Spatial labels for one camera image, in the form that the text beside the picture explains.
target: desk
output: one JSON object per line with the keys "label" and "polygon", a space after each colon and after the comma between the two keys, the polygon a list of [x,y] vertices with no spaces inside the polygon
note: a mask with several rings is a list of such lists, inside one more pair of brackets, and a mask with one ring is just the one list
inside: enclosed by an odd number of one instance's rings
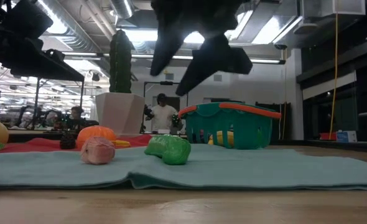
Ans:
{"label": "desk", "polygon": [[[367,152],[289,148],[367,161]],[[2,190],[0,223],[358,224],[367,223],[367,191]]]}

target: yellow cable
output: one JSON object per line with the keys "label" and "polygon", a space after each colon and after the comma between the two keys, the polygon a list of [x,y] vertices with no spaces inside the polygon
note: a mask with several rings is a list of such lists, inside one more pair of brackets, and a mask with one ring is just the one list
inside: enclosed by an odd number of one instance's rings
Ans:
{"label": "yellow cable", "polygon": [[[284,50],[285,57],[284,60],[287,60],[287,49]],[[287,66],[284,65],[284,115],[283,115],[283,134],[282,139],[284,139],[284,130],[286,129],[286,106],[287,106]]]}
{"label": "yellow cable", "polygon": [[335,13],[335,77],[334,77],[334,93],[333,93],[333,105],[332,105],[332,120],[330,122],[330,134],[328,135],[329,140],[332,139],[332,132],[333,132],[335,93],[337,90],[337,76],[338,76],[338,12]]}

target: orange pumpkin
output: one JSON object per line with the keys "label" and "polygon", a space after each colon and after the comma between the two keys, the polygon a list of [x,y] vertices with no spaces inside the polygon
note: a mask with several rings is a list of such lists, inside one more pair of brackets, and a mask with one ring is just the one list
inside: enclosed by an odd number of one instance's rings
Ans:
{"label": "orange pumpkin", "polygon": [[114,131],[110,128],[102,127],[102,126],[90,126],[84,128],[78,133],[77,136],[77,148],[81,149],[84,145],[84,142],[90,137],[104,137],[109,141],[117,140],[117,136],[114,134]]}

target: teal cloth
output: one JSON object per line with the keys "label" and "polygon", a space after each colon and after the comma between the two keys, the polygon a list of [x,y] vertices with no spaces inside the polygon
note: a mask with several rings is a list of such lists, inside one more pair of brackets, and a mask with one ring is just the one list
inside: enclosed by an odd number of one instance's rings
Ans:
{"label": "teal cloth", "polygon": [[97,189],[130,180],[135,189],[367,190],[367,162],[356,159],[194,144],[186,165],[168,166],[144,150],[118,149],[103,166],[84,164],[79,152],[0,154],[0,189]]}

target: red cloth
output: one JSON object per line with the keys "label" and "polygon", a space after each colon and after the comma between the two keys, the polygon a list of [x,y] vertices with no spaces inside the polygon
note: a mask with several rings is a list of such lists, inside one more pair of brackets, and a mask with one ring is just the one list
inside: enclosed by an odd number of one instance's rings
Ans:
{"label": "red cloth", "polygon": [[[152,136],[143,134],[134,138],[119,138],[118,140],[127,141],[131,147],[147,146]],[[54,152],[54,151],[80,151],[79,149],[62,150],[59,147],[59,140],[49,140],[35,138],[26,143],[7,144],[0,153],[3,152]]]}

